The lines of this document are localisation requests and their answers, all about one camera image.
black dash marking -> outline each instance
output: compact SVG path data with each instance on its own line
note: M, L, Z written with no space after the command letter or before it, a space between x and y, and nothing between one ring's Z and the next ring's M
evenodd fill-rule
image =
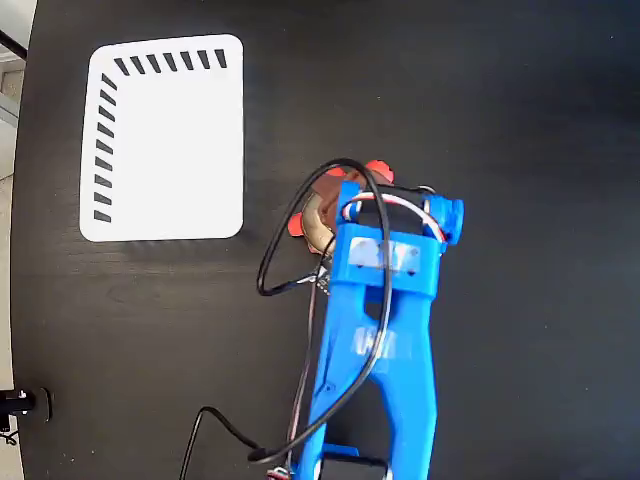
M104 98L111 105L113 105L114 107L116 106L116 101L113 98L111 98L111 96L104 90L100 90L100 98Z
M114 138L113 132L109 130L107 127L98 122L98 131L100 133L104 133L107 137Z
M101 140L96 140L96 148L113 155L113 148L111 148Z
M158 60L156 60L156 56L153 54L147 55L147 60L149 60L149 63L151 64L155 72L160 73L160 65L158 64Z
M220 64L220 66L222 68L227 68L227 59L224 56L224 50L222 50L221 48L218 48L215 50L216 52L216 57L218 58L218 63Z
M162 56L164 56L164 59L167 61L167 65L169 65L171 71L177 72L178 69L176 68L176 62L173 61L173 55L170 53L163 53Z
M116 87L116 84L115 84L115 83L113 83L113 82L111 81L111 79L110 79L109 77L107 77L104 73L102 74L102 81L103 81L104 83L106 83L107 85L109 85L109 86L110 86L111 88L113 88L114 90L117 90L117 89L118 89L118 87Z
M93 176L93 181L98 185L102 185L103 187L111 188L113 185L106 178L102 178L100 175L96 174Z
M107 112L103 107L99 107L98 108L98 113L100 115L102 115L105 118L108 118L109 120L111 120L112 122L116 121L116 117L114 117L113 115L111 115L109 112Z
M111 166L111 164L105 162L100 157L96 157L96 167L104 168L105 170L108 170L109 172L113 172L113 167Z
M193 70L193 62L191 61L189 52L180 52L180 56L182 57L184 64L187 66L187 70Z
M121 58L114 58L113 59L114 62L116 62L116 65L118 65L118 68L122 71L122 73L125 74L125 76L129 76L129 70L127 70L127 66L124 64L124 62L122 61Z
M142 63L140 62L140 59L136 56L133 56L131 57L131 61L133 62L133 66L136 67L136 70L138 70L139 73L144 75L144 68L142 68Z
M98 210L93 211L93 218L95 220L100 220L101 222L111 223L111 217L106 213L99 212Z
M205 70L209 70L211 65L209 65L209 57L207 56L206 50L198 50L198 56L200 57L200 61L202 62L202 66Z
M98 203L104 203L105 205L111 205L111 199L99 194L98 192L93 192L93 200Z

black table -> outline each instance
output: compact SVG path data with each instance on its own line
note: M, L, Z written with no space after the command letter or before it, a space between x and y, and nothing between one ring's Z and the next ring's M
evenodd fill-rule
M56 416L20 422L27 478L175 479L204 403L267 445L282 440L307 294L260 298L255 270L297 184L344 155L383 158L401 182L466 201L432 315L430 478L640 475L640 6L479 3L41 0L16 161L12 335L18 385L49 387ZM92 52L221 32L245 47L241 233L85 241ZM274 274L312 261L284 242ZM383 449L379 402L360 397L338 430ZM245 453L207 422L190 479L262 478Z

white paper with black stripes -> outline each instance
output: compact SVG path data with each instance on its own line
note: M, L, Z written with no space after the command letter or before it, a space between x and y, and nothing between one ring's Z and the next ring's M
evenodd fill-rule
M227 238L242 226L243 48L231 35L108 45L89 64L80 230Z

black cable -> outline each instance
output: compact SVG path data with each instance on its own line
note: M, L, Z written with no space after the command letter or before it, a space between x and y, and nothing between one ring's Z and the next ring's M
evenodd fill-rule
M187 444L187 450L184 452L184 460L182 460L182 468L180 469L180 480L184 480L187 477L187 470L189 468L189 464L191 463L191 453L193 451L193 446L196 443L196 438L198 437L198 431L200 430L200 422L202 422L202 418L205 413L210 413L213 415L227 431L236 437L239 441L244 443L249 448L260 448L259 445L251 440L249 437L244 435L240 430L233 426L233 424L225 417L220 410L214 407L202 407L198 411L198 415L196 416L195 422L193 422L193 428L191 429L191 436L189 437L189 443Z
M304 366L302 367L302 372L300 373L296 396L293 400L291 420L289 421L289 428L287 429L287 440L293 440L295 438L295 433L298 431L298 424L300 422L300 409L302 406L302 396L307 385L307 377L309 376L309 370L311 368L311 355L313 353L313 321L316 316L316 295L318 293L318 288L320 288L318 287L318 280L320 279L320 271L322 270L324 259L327 258L329 249L331 248L331 245L333 245L333 242L335 240L336 234L334 233L331 236L331 240L329 240L327 242L327 245L324 247L324 250L322 250L322 255L320 255L320 260L318 260L318 265L316 266L314 272L315 281L311 284L311 298L309 299L309 312L307 317L307 350L304 354ZM292 451L290 450L287 453L286 460L286 468L288 472L292 471L292 456Z
M27 49L16 42L9 35L0 30L0 43L11 50L13 53L18 55L21 59L27 59Z
M250 438L243 435L239 430L237 430L229 420L220 413L219 410L213 407L202 407L198 412L198 416L194 422L193 428L191 430L191 436L189 438L189 443L187 445L187 450L185 452L184 460L182 462L182 468L180 471L180 480L185 480L187 469L189 467L189 462L191 460L191 453L193 450L193 445L195 443L198 430L200 427L200 422L202 421L203 413L208 412L214 415L220 423L238 440L247 445L249 448L252 448L253 451L247 457L247 460L251 463L270 463L280 459L282 456L286 455L288 452L296 448L298 445L307 440L311 435L313 435L322 425L324 425L344 404L353 396L353 394L362 386L362 384L367 380L367 377L373 370L375 363L380 356L380 352L382 350L382 345L384 343L384 339L387 332L387 327L389 325L389 314L391 310L391 293L392 293L392 285L391 285L391 262L390 262L390 236L391 230L389 228L389 217L387 215L387 209L384 201L382 200L382 195L380 190L378 189L378 184L376 183L375 178L371 174L371 172L362 166L362 164L352 160L350 158L337 158L335 160L331 160L324 165L320 166L316 169L298 188L294 198L289 203L285 214L280 221L280 224L276 228L276 231L267 246L264 257L260 262L260 267L258 268L258 275L256 278L258 293L263 296L271 296L282 293L294 286L298 285L296 281L289 281L277 285L272 288L265 288L265 277L269 270L269 265L273 259L275 251L280 243L280 240L284 234L284 231L287 227L289 218L295 212L297 205L307 194L313 183L324 175L327 171L331 170L335 167L350 167L354 170L357 170L366 180L367 185L371 192L374 195L374 199L376 202L376 207L378 210L378 216L380 218L380 227L382 230L382 258L383 258L383 295L382 295L382 311L380 314L380 325L378 326L378 331L376 333L376 337L374 339L371 352L365 362L364 366L360 370L360 373L353 381L353 383L347 388L347 390L335 401L335 403L329 407L322 415L320 415L311 425L307 426L302 433L297 435L293 440L287 441L287 443L281 445L278 448L273 450L267 450L265 448L260 448L256 442L251 440ZM317 275L319 275L320 266L316 270Z
M16 430L13 433L10 433L9 435L5 435L4 433L0 433L0 438L4 438L4 441L7 445L11 445L12 447L15 447L16 445L18 445L18 442L16 441L15 437L18 434L18 430Z

blue 3d-printed part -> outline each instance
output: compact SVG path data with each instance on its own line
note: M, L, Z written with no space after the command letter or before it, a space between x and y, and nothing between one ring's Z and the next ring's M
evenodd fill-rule
M344 182L338 201L329 305L310 423L356 379L378 329L378 319L365 313L365 305L381 298L382 232L355 223L357 214L347 222L340 208L360 188L357 183ZM462 231L463 202L426 193L423 200L428 202L425 211L438 222L447 243L456 244ZM446 245L438 243L428 228L423 235L391 232L391 315L382 354L370 377L380 387L393 431L390 468L394 480L425 480L429 471L436 426L429 313ZM296 479L317 478L326 428L322 426L307 440Z

